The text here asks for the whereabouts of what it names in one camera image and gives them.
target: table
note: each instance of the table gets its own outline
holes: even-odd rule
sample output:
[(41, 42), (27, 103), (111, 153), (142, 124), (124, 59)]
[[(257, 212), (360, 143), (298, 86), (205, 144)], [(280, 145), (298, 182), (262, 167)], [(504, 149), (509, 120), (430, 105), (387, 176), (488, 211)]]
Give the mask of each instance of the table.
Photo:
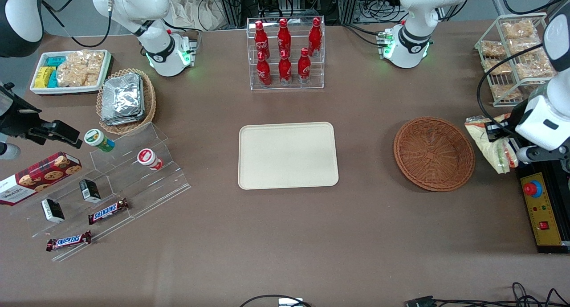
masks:
[[(327, 27), (325, 88), (305, 92), (251, 92), (243, 30), (204, 33), (197, 66), (173, 78), (151, 70), (135, 37), (110, 37), (101, 47), (114, 55), (114, 71), (136, 67), (150, 76), (155, 124), (192, 188), (62, 263), (1, 206), (0, 302), (234, 307), (279, 293), (315, 307), (396, 307), (423, 295), (511, 299), (513, 281), (533, 295), (557, 287), (568, 297), (570, 259), (535, 253), (513, 173), (497, 175), (476, 150), (464, 187), (426, 192), (392, 155), (407, 120), (438, 116), (464, 130), (465, 118), (480, 114), (482, 70), (472, 46), (490, 23), (441, 23), (429, 55), (411, 70), (379, 61), (346, 29)], [(46, 37), (40, 50), (69, 49), (78, 49), (70, 39)], [(490, 98), (486, 85), (483, 95)], [(26, 98), (45, 119), (82, 132), (98, 126), (94, 95)], [(334, 126), (336, 186), (238, 187), (242, 126), (320, 121)], [(2, 179), (55, 151), (88, 159), (93, 150), (16, 142), (22, 157), (2, 162)], [(257, 306), (277, 304), (264, 303)]]

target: brown wicker basket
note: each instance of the brown wicker basket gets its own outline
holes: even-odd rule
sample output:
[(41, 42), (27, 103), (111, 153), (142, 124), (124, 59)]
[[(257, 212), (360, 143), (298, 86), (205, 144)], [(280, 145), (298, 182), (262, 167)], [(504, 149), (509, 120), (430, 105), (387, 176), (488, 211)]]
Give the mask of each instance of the brown wicker basket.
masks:
[[(118, 135), (128, 134), (129, 132), (136, 130), (144, 126), (145, 124), (151, 122), (155, 116), (156, 112), (155, 88), (154, 86), (152, 86), (151, 80), (148, 78), (148, 75), (146, 75), (143, 71), (133, 68), (128, 68), (126, 70), (121, 70), (113, 73), (112, 75), (109, 76), (109, 78), (117, 78), (129, 72), (139, 74), (142, 77), (142, 89), (144, 90), (144, 106), (147, 112), (147, 116), (142, 121), (119, 124), (118, 126), (108, 126), (100, 121), (99, 124), (103, 128), (103, 130), (112, 134), (118, 134)], [(101, 108), (102, 108), (102, 92), (103, 92), (103, 87), (101, 86), (99, 88), (99, 92), (97, 93), (97, 104), (95, 106), (97, 110), (97, 115), (100, 118), (101, 118)]]
[(469, 140), (452, 123), (416, 118), (394, 139), (394, 156), (404, 175), (430, 191), (452, 191), (464, 185), (475, 169)]

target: emergency stop button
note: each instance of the emergency stop button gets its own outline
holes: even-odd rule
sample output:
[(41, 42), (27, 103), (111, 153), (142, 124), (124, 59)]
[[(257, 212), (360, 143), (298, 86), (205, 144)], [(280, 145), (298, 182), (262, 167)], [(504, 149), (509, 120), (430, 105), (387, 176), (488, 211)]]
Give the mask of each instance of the emergency stop button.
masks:
[(533, 180), (523, 185), (523, 192), (525, 192), (525, 195), (531, 196), (533, 198), (538, 198), (540, 195), (542, 195), (542, 185), (540, 182)]

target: walkers cookie box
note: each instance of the walkers cookie box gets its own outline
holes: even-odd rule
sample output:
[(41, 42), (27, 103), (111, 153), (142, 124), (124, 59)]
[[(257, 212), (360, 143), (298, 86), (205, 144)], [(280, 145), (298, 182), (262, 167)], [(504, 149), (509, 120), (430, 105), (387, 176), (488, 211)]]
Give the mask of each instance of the walkers cookie box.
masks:
[(81, 162), (58, 152), (0, 181), (0, 204), (15, 205), (81, 170)]

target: acrylic display rack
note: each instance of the acrylic display rack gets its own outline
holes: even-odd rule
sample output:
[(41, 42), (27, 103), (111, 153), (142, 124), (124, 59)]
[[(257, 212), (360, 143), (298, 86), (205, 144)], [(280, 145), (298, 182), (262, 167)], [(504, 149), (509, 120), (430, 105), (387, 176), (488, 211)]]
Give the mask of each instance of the acrylic display rack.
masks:
[[(309, 45), (309, 31), (311, 30), (314, 16), (288, 17), (289, 31), (291, 32), (291, 70), (293, 82), (289, 86), (282, 86), (279, 82), (279, 48), (277, 46), (277, 32), (279, 31), (279, 19), (281, 17), (248, 18), (248, 63), (250, 71), (250, 86), (252, 90), (279, 90), (279, 89), (306, 89), (324, 88), (324, 56), (325, 56), (325, 27), (324, 17), (320, 16), (322, 39), (321, 51), (318, 57), (311, 59), (311, 76), (309, 83), (301, 84), (298, 80), (297, 64), (301, 57), (301, 49)], [(261, 20), (267, 37), (269, 38), (269, 69), (271, 70), (271, 85), (263, 88), (257, 74), (257, 49), (255, 48), (255, 21)]]
[[(27, 217), (28, 226), (34, 238), (65, 238), (83, 234), (91, 230), (92, 244), (61, 248), (54, 252), (53, 261), (63, 261), (80, 250), (97, 244), (118, 228), (142, 217), (171, 198), (190, 188), (182, 169), (175, 163), (165, 144), (167, 136), (153, 123), (136, 132), (115, 140), (111, 152), (95, 150), (91, 153), (93, 168), (83, 169), (48, 189), (46, 193), (35, 195), (22, 204), (31, 214)], [(163, 167), (152, 171), (138, 163), (136, 157), (143, 148), (152, 149), (162, 159)], [(97, 184), (102, 201), (94, 204), (83, 200), (79, 181), (89, 179)], [(60, 204), (65, 220), (59, 224), (45, 219), (41, 200), (51, 199)], [(88, 214), (102, 210), (120, 199), (126, 199), (129, 208), (111, 216), (88, 224)]]

